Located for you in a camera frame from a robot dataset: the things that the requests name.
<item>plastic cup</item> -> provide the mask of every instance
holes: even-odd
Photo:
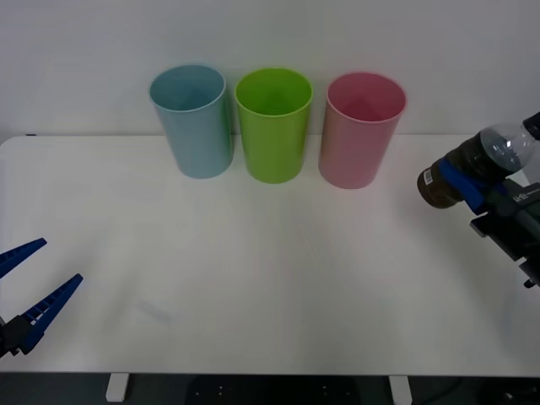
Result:
[[[328,87],[319,171],[334,186],[361,188],[375,175],[407,96],[377,73],[349,73]]]
[[[174,67],[150,86],[150,99],[186,176],[217,176],[233,159],[226,86],[220,72],[203,65]]]
[[[246,166],[266,183],[294,178],[302,168],[313,88],[285,68],[249,73],[236,86]]]

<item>cable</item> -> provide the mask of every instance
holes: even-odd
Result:
[[[426,399],[426,400],[424,400],[422,402],[413,401],[411,403],[411,405],[428,405],[428,404],[430,404],[432,402],[438,401],[441,398],[452,394],[462,384],[462,382],[463,382],[463,377],[459,377],[454,381],[454,383],[451,386],[446,388],[444,391],[441,391],[438,394],[433,395],[431,398],[428,398],[428,399]]]

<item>white table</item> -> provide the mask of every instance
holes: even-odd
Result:
[[[0,371],[540,376],[540,290],[464,203],[416,188],[466,138],[395,136],[357,191],[321,178],[316,136],[281,185],[248,175],[238,138],[204,181],[162,137],[7,141],[0,251],[49,244],[3,279],[0,313],[84,281]]]

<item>cup rim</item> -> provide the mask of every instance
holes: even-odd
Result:
[[[245,105],[243,105],[242,103],[240,103],[240,100],[238,100],[238,86],[240,85],[240,83],[247,77],[251,76],[252,74],[255,74],[255,73],[259,73],[259,72],[262,72],[262,71],[265,71],[265,70],[285,70],[287,72],[291,72],[291,73],[294,73],[294,74],[297,74],[299,75],[301,78],[303,78],[309,85],[310,85],[310,98],[307,100],[307,102],[301,106],[300,108],[297,108],[296,110],[294,111],[291,111],[291,112],[288,112],[287,114],[279,114],[279,115],[271,115],[271,114],[261,114],[260,112],[256,112],[254,110],[250,110],[249,108],[247,108]],[[265,118],[283,118],[283,117],[286,117],[286,116],[292,116],[293,114],[296,114],[302,110],[304,110],[305,108],[309,107],[311,102],[313,101],[313,84],[311,83],[311,81],[305,76],[303,75],[302,73],[300,72],[297,72],[296,70],[294,69],[289,69],[288,67],[280,67],[280,66],[274,66],[274,67],[261,67],[259,69],[256,69],[256,70],[252,70],[251,72],[249,72],[248,74],[246,74],[245,76],[243,76],[239,81],[238,83],[236,84],[235,86],[235,100],[236,100],[236,103],[244,110],[246,110],[247,112],[249,112],[250,114],[253,114],[254,116],[263,116]]]
[[[200,107],[197,107],[197,108],[192,108],[190,110],[172,110],[170,108],[165,108],[161,105],[159,105],[158,103],[156,103],[154,101],[154,98],[152,97],[150,91],[152,89],[152,86],[154,85],[154,83],[156,82],[156,80],[158,78],[160,78],[161,76],[163,76],[164,74],[168,73],[168,72],[171,72],[177,68],[186,68],[186,67],[189,67],[189,66],[196,66],[198,68],[207,68],[207,69],[210,69],[210,70],[213,70],[215,71],[220,77],[221,77],[221,80],[223,81],[223,88],[221,89],[221,92],[216,96],[215,99],[213,99],[212,101],[210,101],[208,104],[205,104],[205,105],[201,105]],[[160,108],[161,110],[163,111],[169,111],[169,112],[177,112],[177,113],[180,113],[180,114],[183,114],[183,113],[189,113],[189,112],[195,112],[195,111],[199,111],[199,110],[202,110],[204,108],[207,108],[209,106],[211,106],[212,104],[215,104],[218,102],[219,99],[221,99],[221,97],[223,96],[223,94],[225,93],[225,90],[227,89],[227,80],[225,80],[225,76],[218,70],[216,69],[215,67],[212,67],[212,66],[209,66],[209,65],[205,65],[205,64],[202,64],[202,63],[186,63],[184,65],[178,65],[178,66],[174,66],[174,67],[171,67],[170,69],[167,69],[163,72],[161,72],[160,74],[158,74],[154,80],[152,80],[152,82],[150,83],[150,86],[148,87],[148,97],[150,98],[150,100],[152,101],[152,104],[154,104],[156,107]]]
[[[351,75],[351,74],[372,74],[372,75],[375,75],[375,76],[379,76],[380,78],[384,78],[386,80],[388,80],[389,82],[392,82],[394,83],[403,93],[403,97],[405,98],[405,102],[403,103],[403,108],[395,115],[395,116],[391,116],[390,118],[386,118],[385,120],[380,120],[380,121],[364,121],[364,120],[359,120],[357,118],[352,118],[351,116],[348,116],[347,114],[344,114],[342,113],[338,108],[336,108],[336,106],[334,104],[332,104],[332,102],[330,101],[330,95],[329,95],[329,92],[330,92],[330,88],[332,87],[332,85],[334,83],[336,83],[340,78],[343,78],[345,76],[348,76],[348,75]],[[393,78],[390,78],[388,76],[386,76],[385,74],[381,74],[381,73],[377,73],[377,72],[371,72],[369,70],[353,70],[351,72],[346,72],[346,73],[343,73],[343,74],[340,74],[339,76],[337,76],[329,85],[328,85],[328,88],[327,88],[327,103],[328,105],[335,111],[337,112],[340,116],[344,117],[344,118],[347,118],[348,120],[350,121],[353,121],[353,122],[361,122],[362,124],[366,124],[366,125],[379,125],[379,124],[383,124],[383,123],[386,123],[386,122],[390,122],[390,121],[394,121],[396,120],[397,118],[399,118],[403,112],[405,112],[405,110],[407,109],[407,105],[408,105],[408,97],[407,97],[407,93],[405,92],[405,90],[403,89],[403,86],[401,86],[395,79]]]

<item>bottle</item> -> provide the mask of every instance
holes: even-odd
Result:
[[[462,174],[494,186],[523,169],[533,155],[537,140],[540,140],[540,112],[522,124],[497,124],[484,128],[445,157]],[[448,208],[463,198],[442,177],[440,161],[420,173],[417,186],[429,205]]]

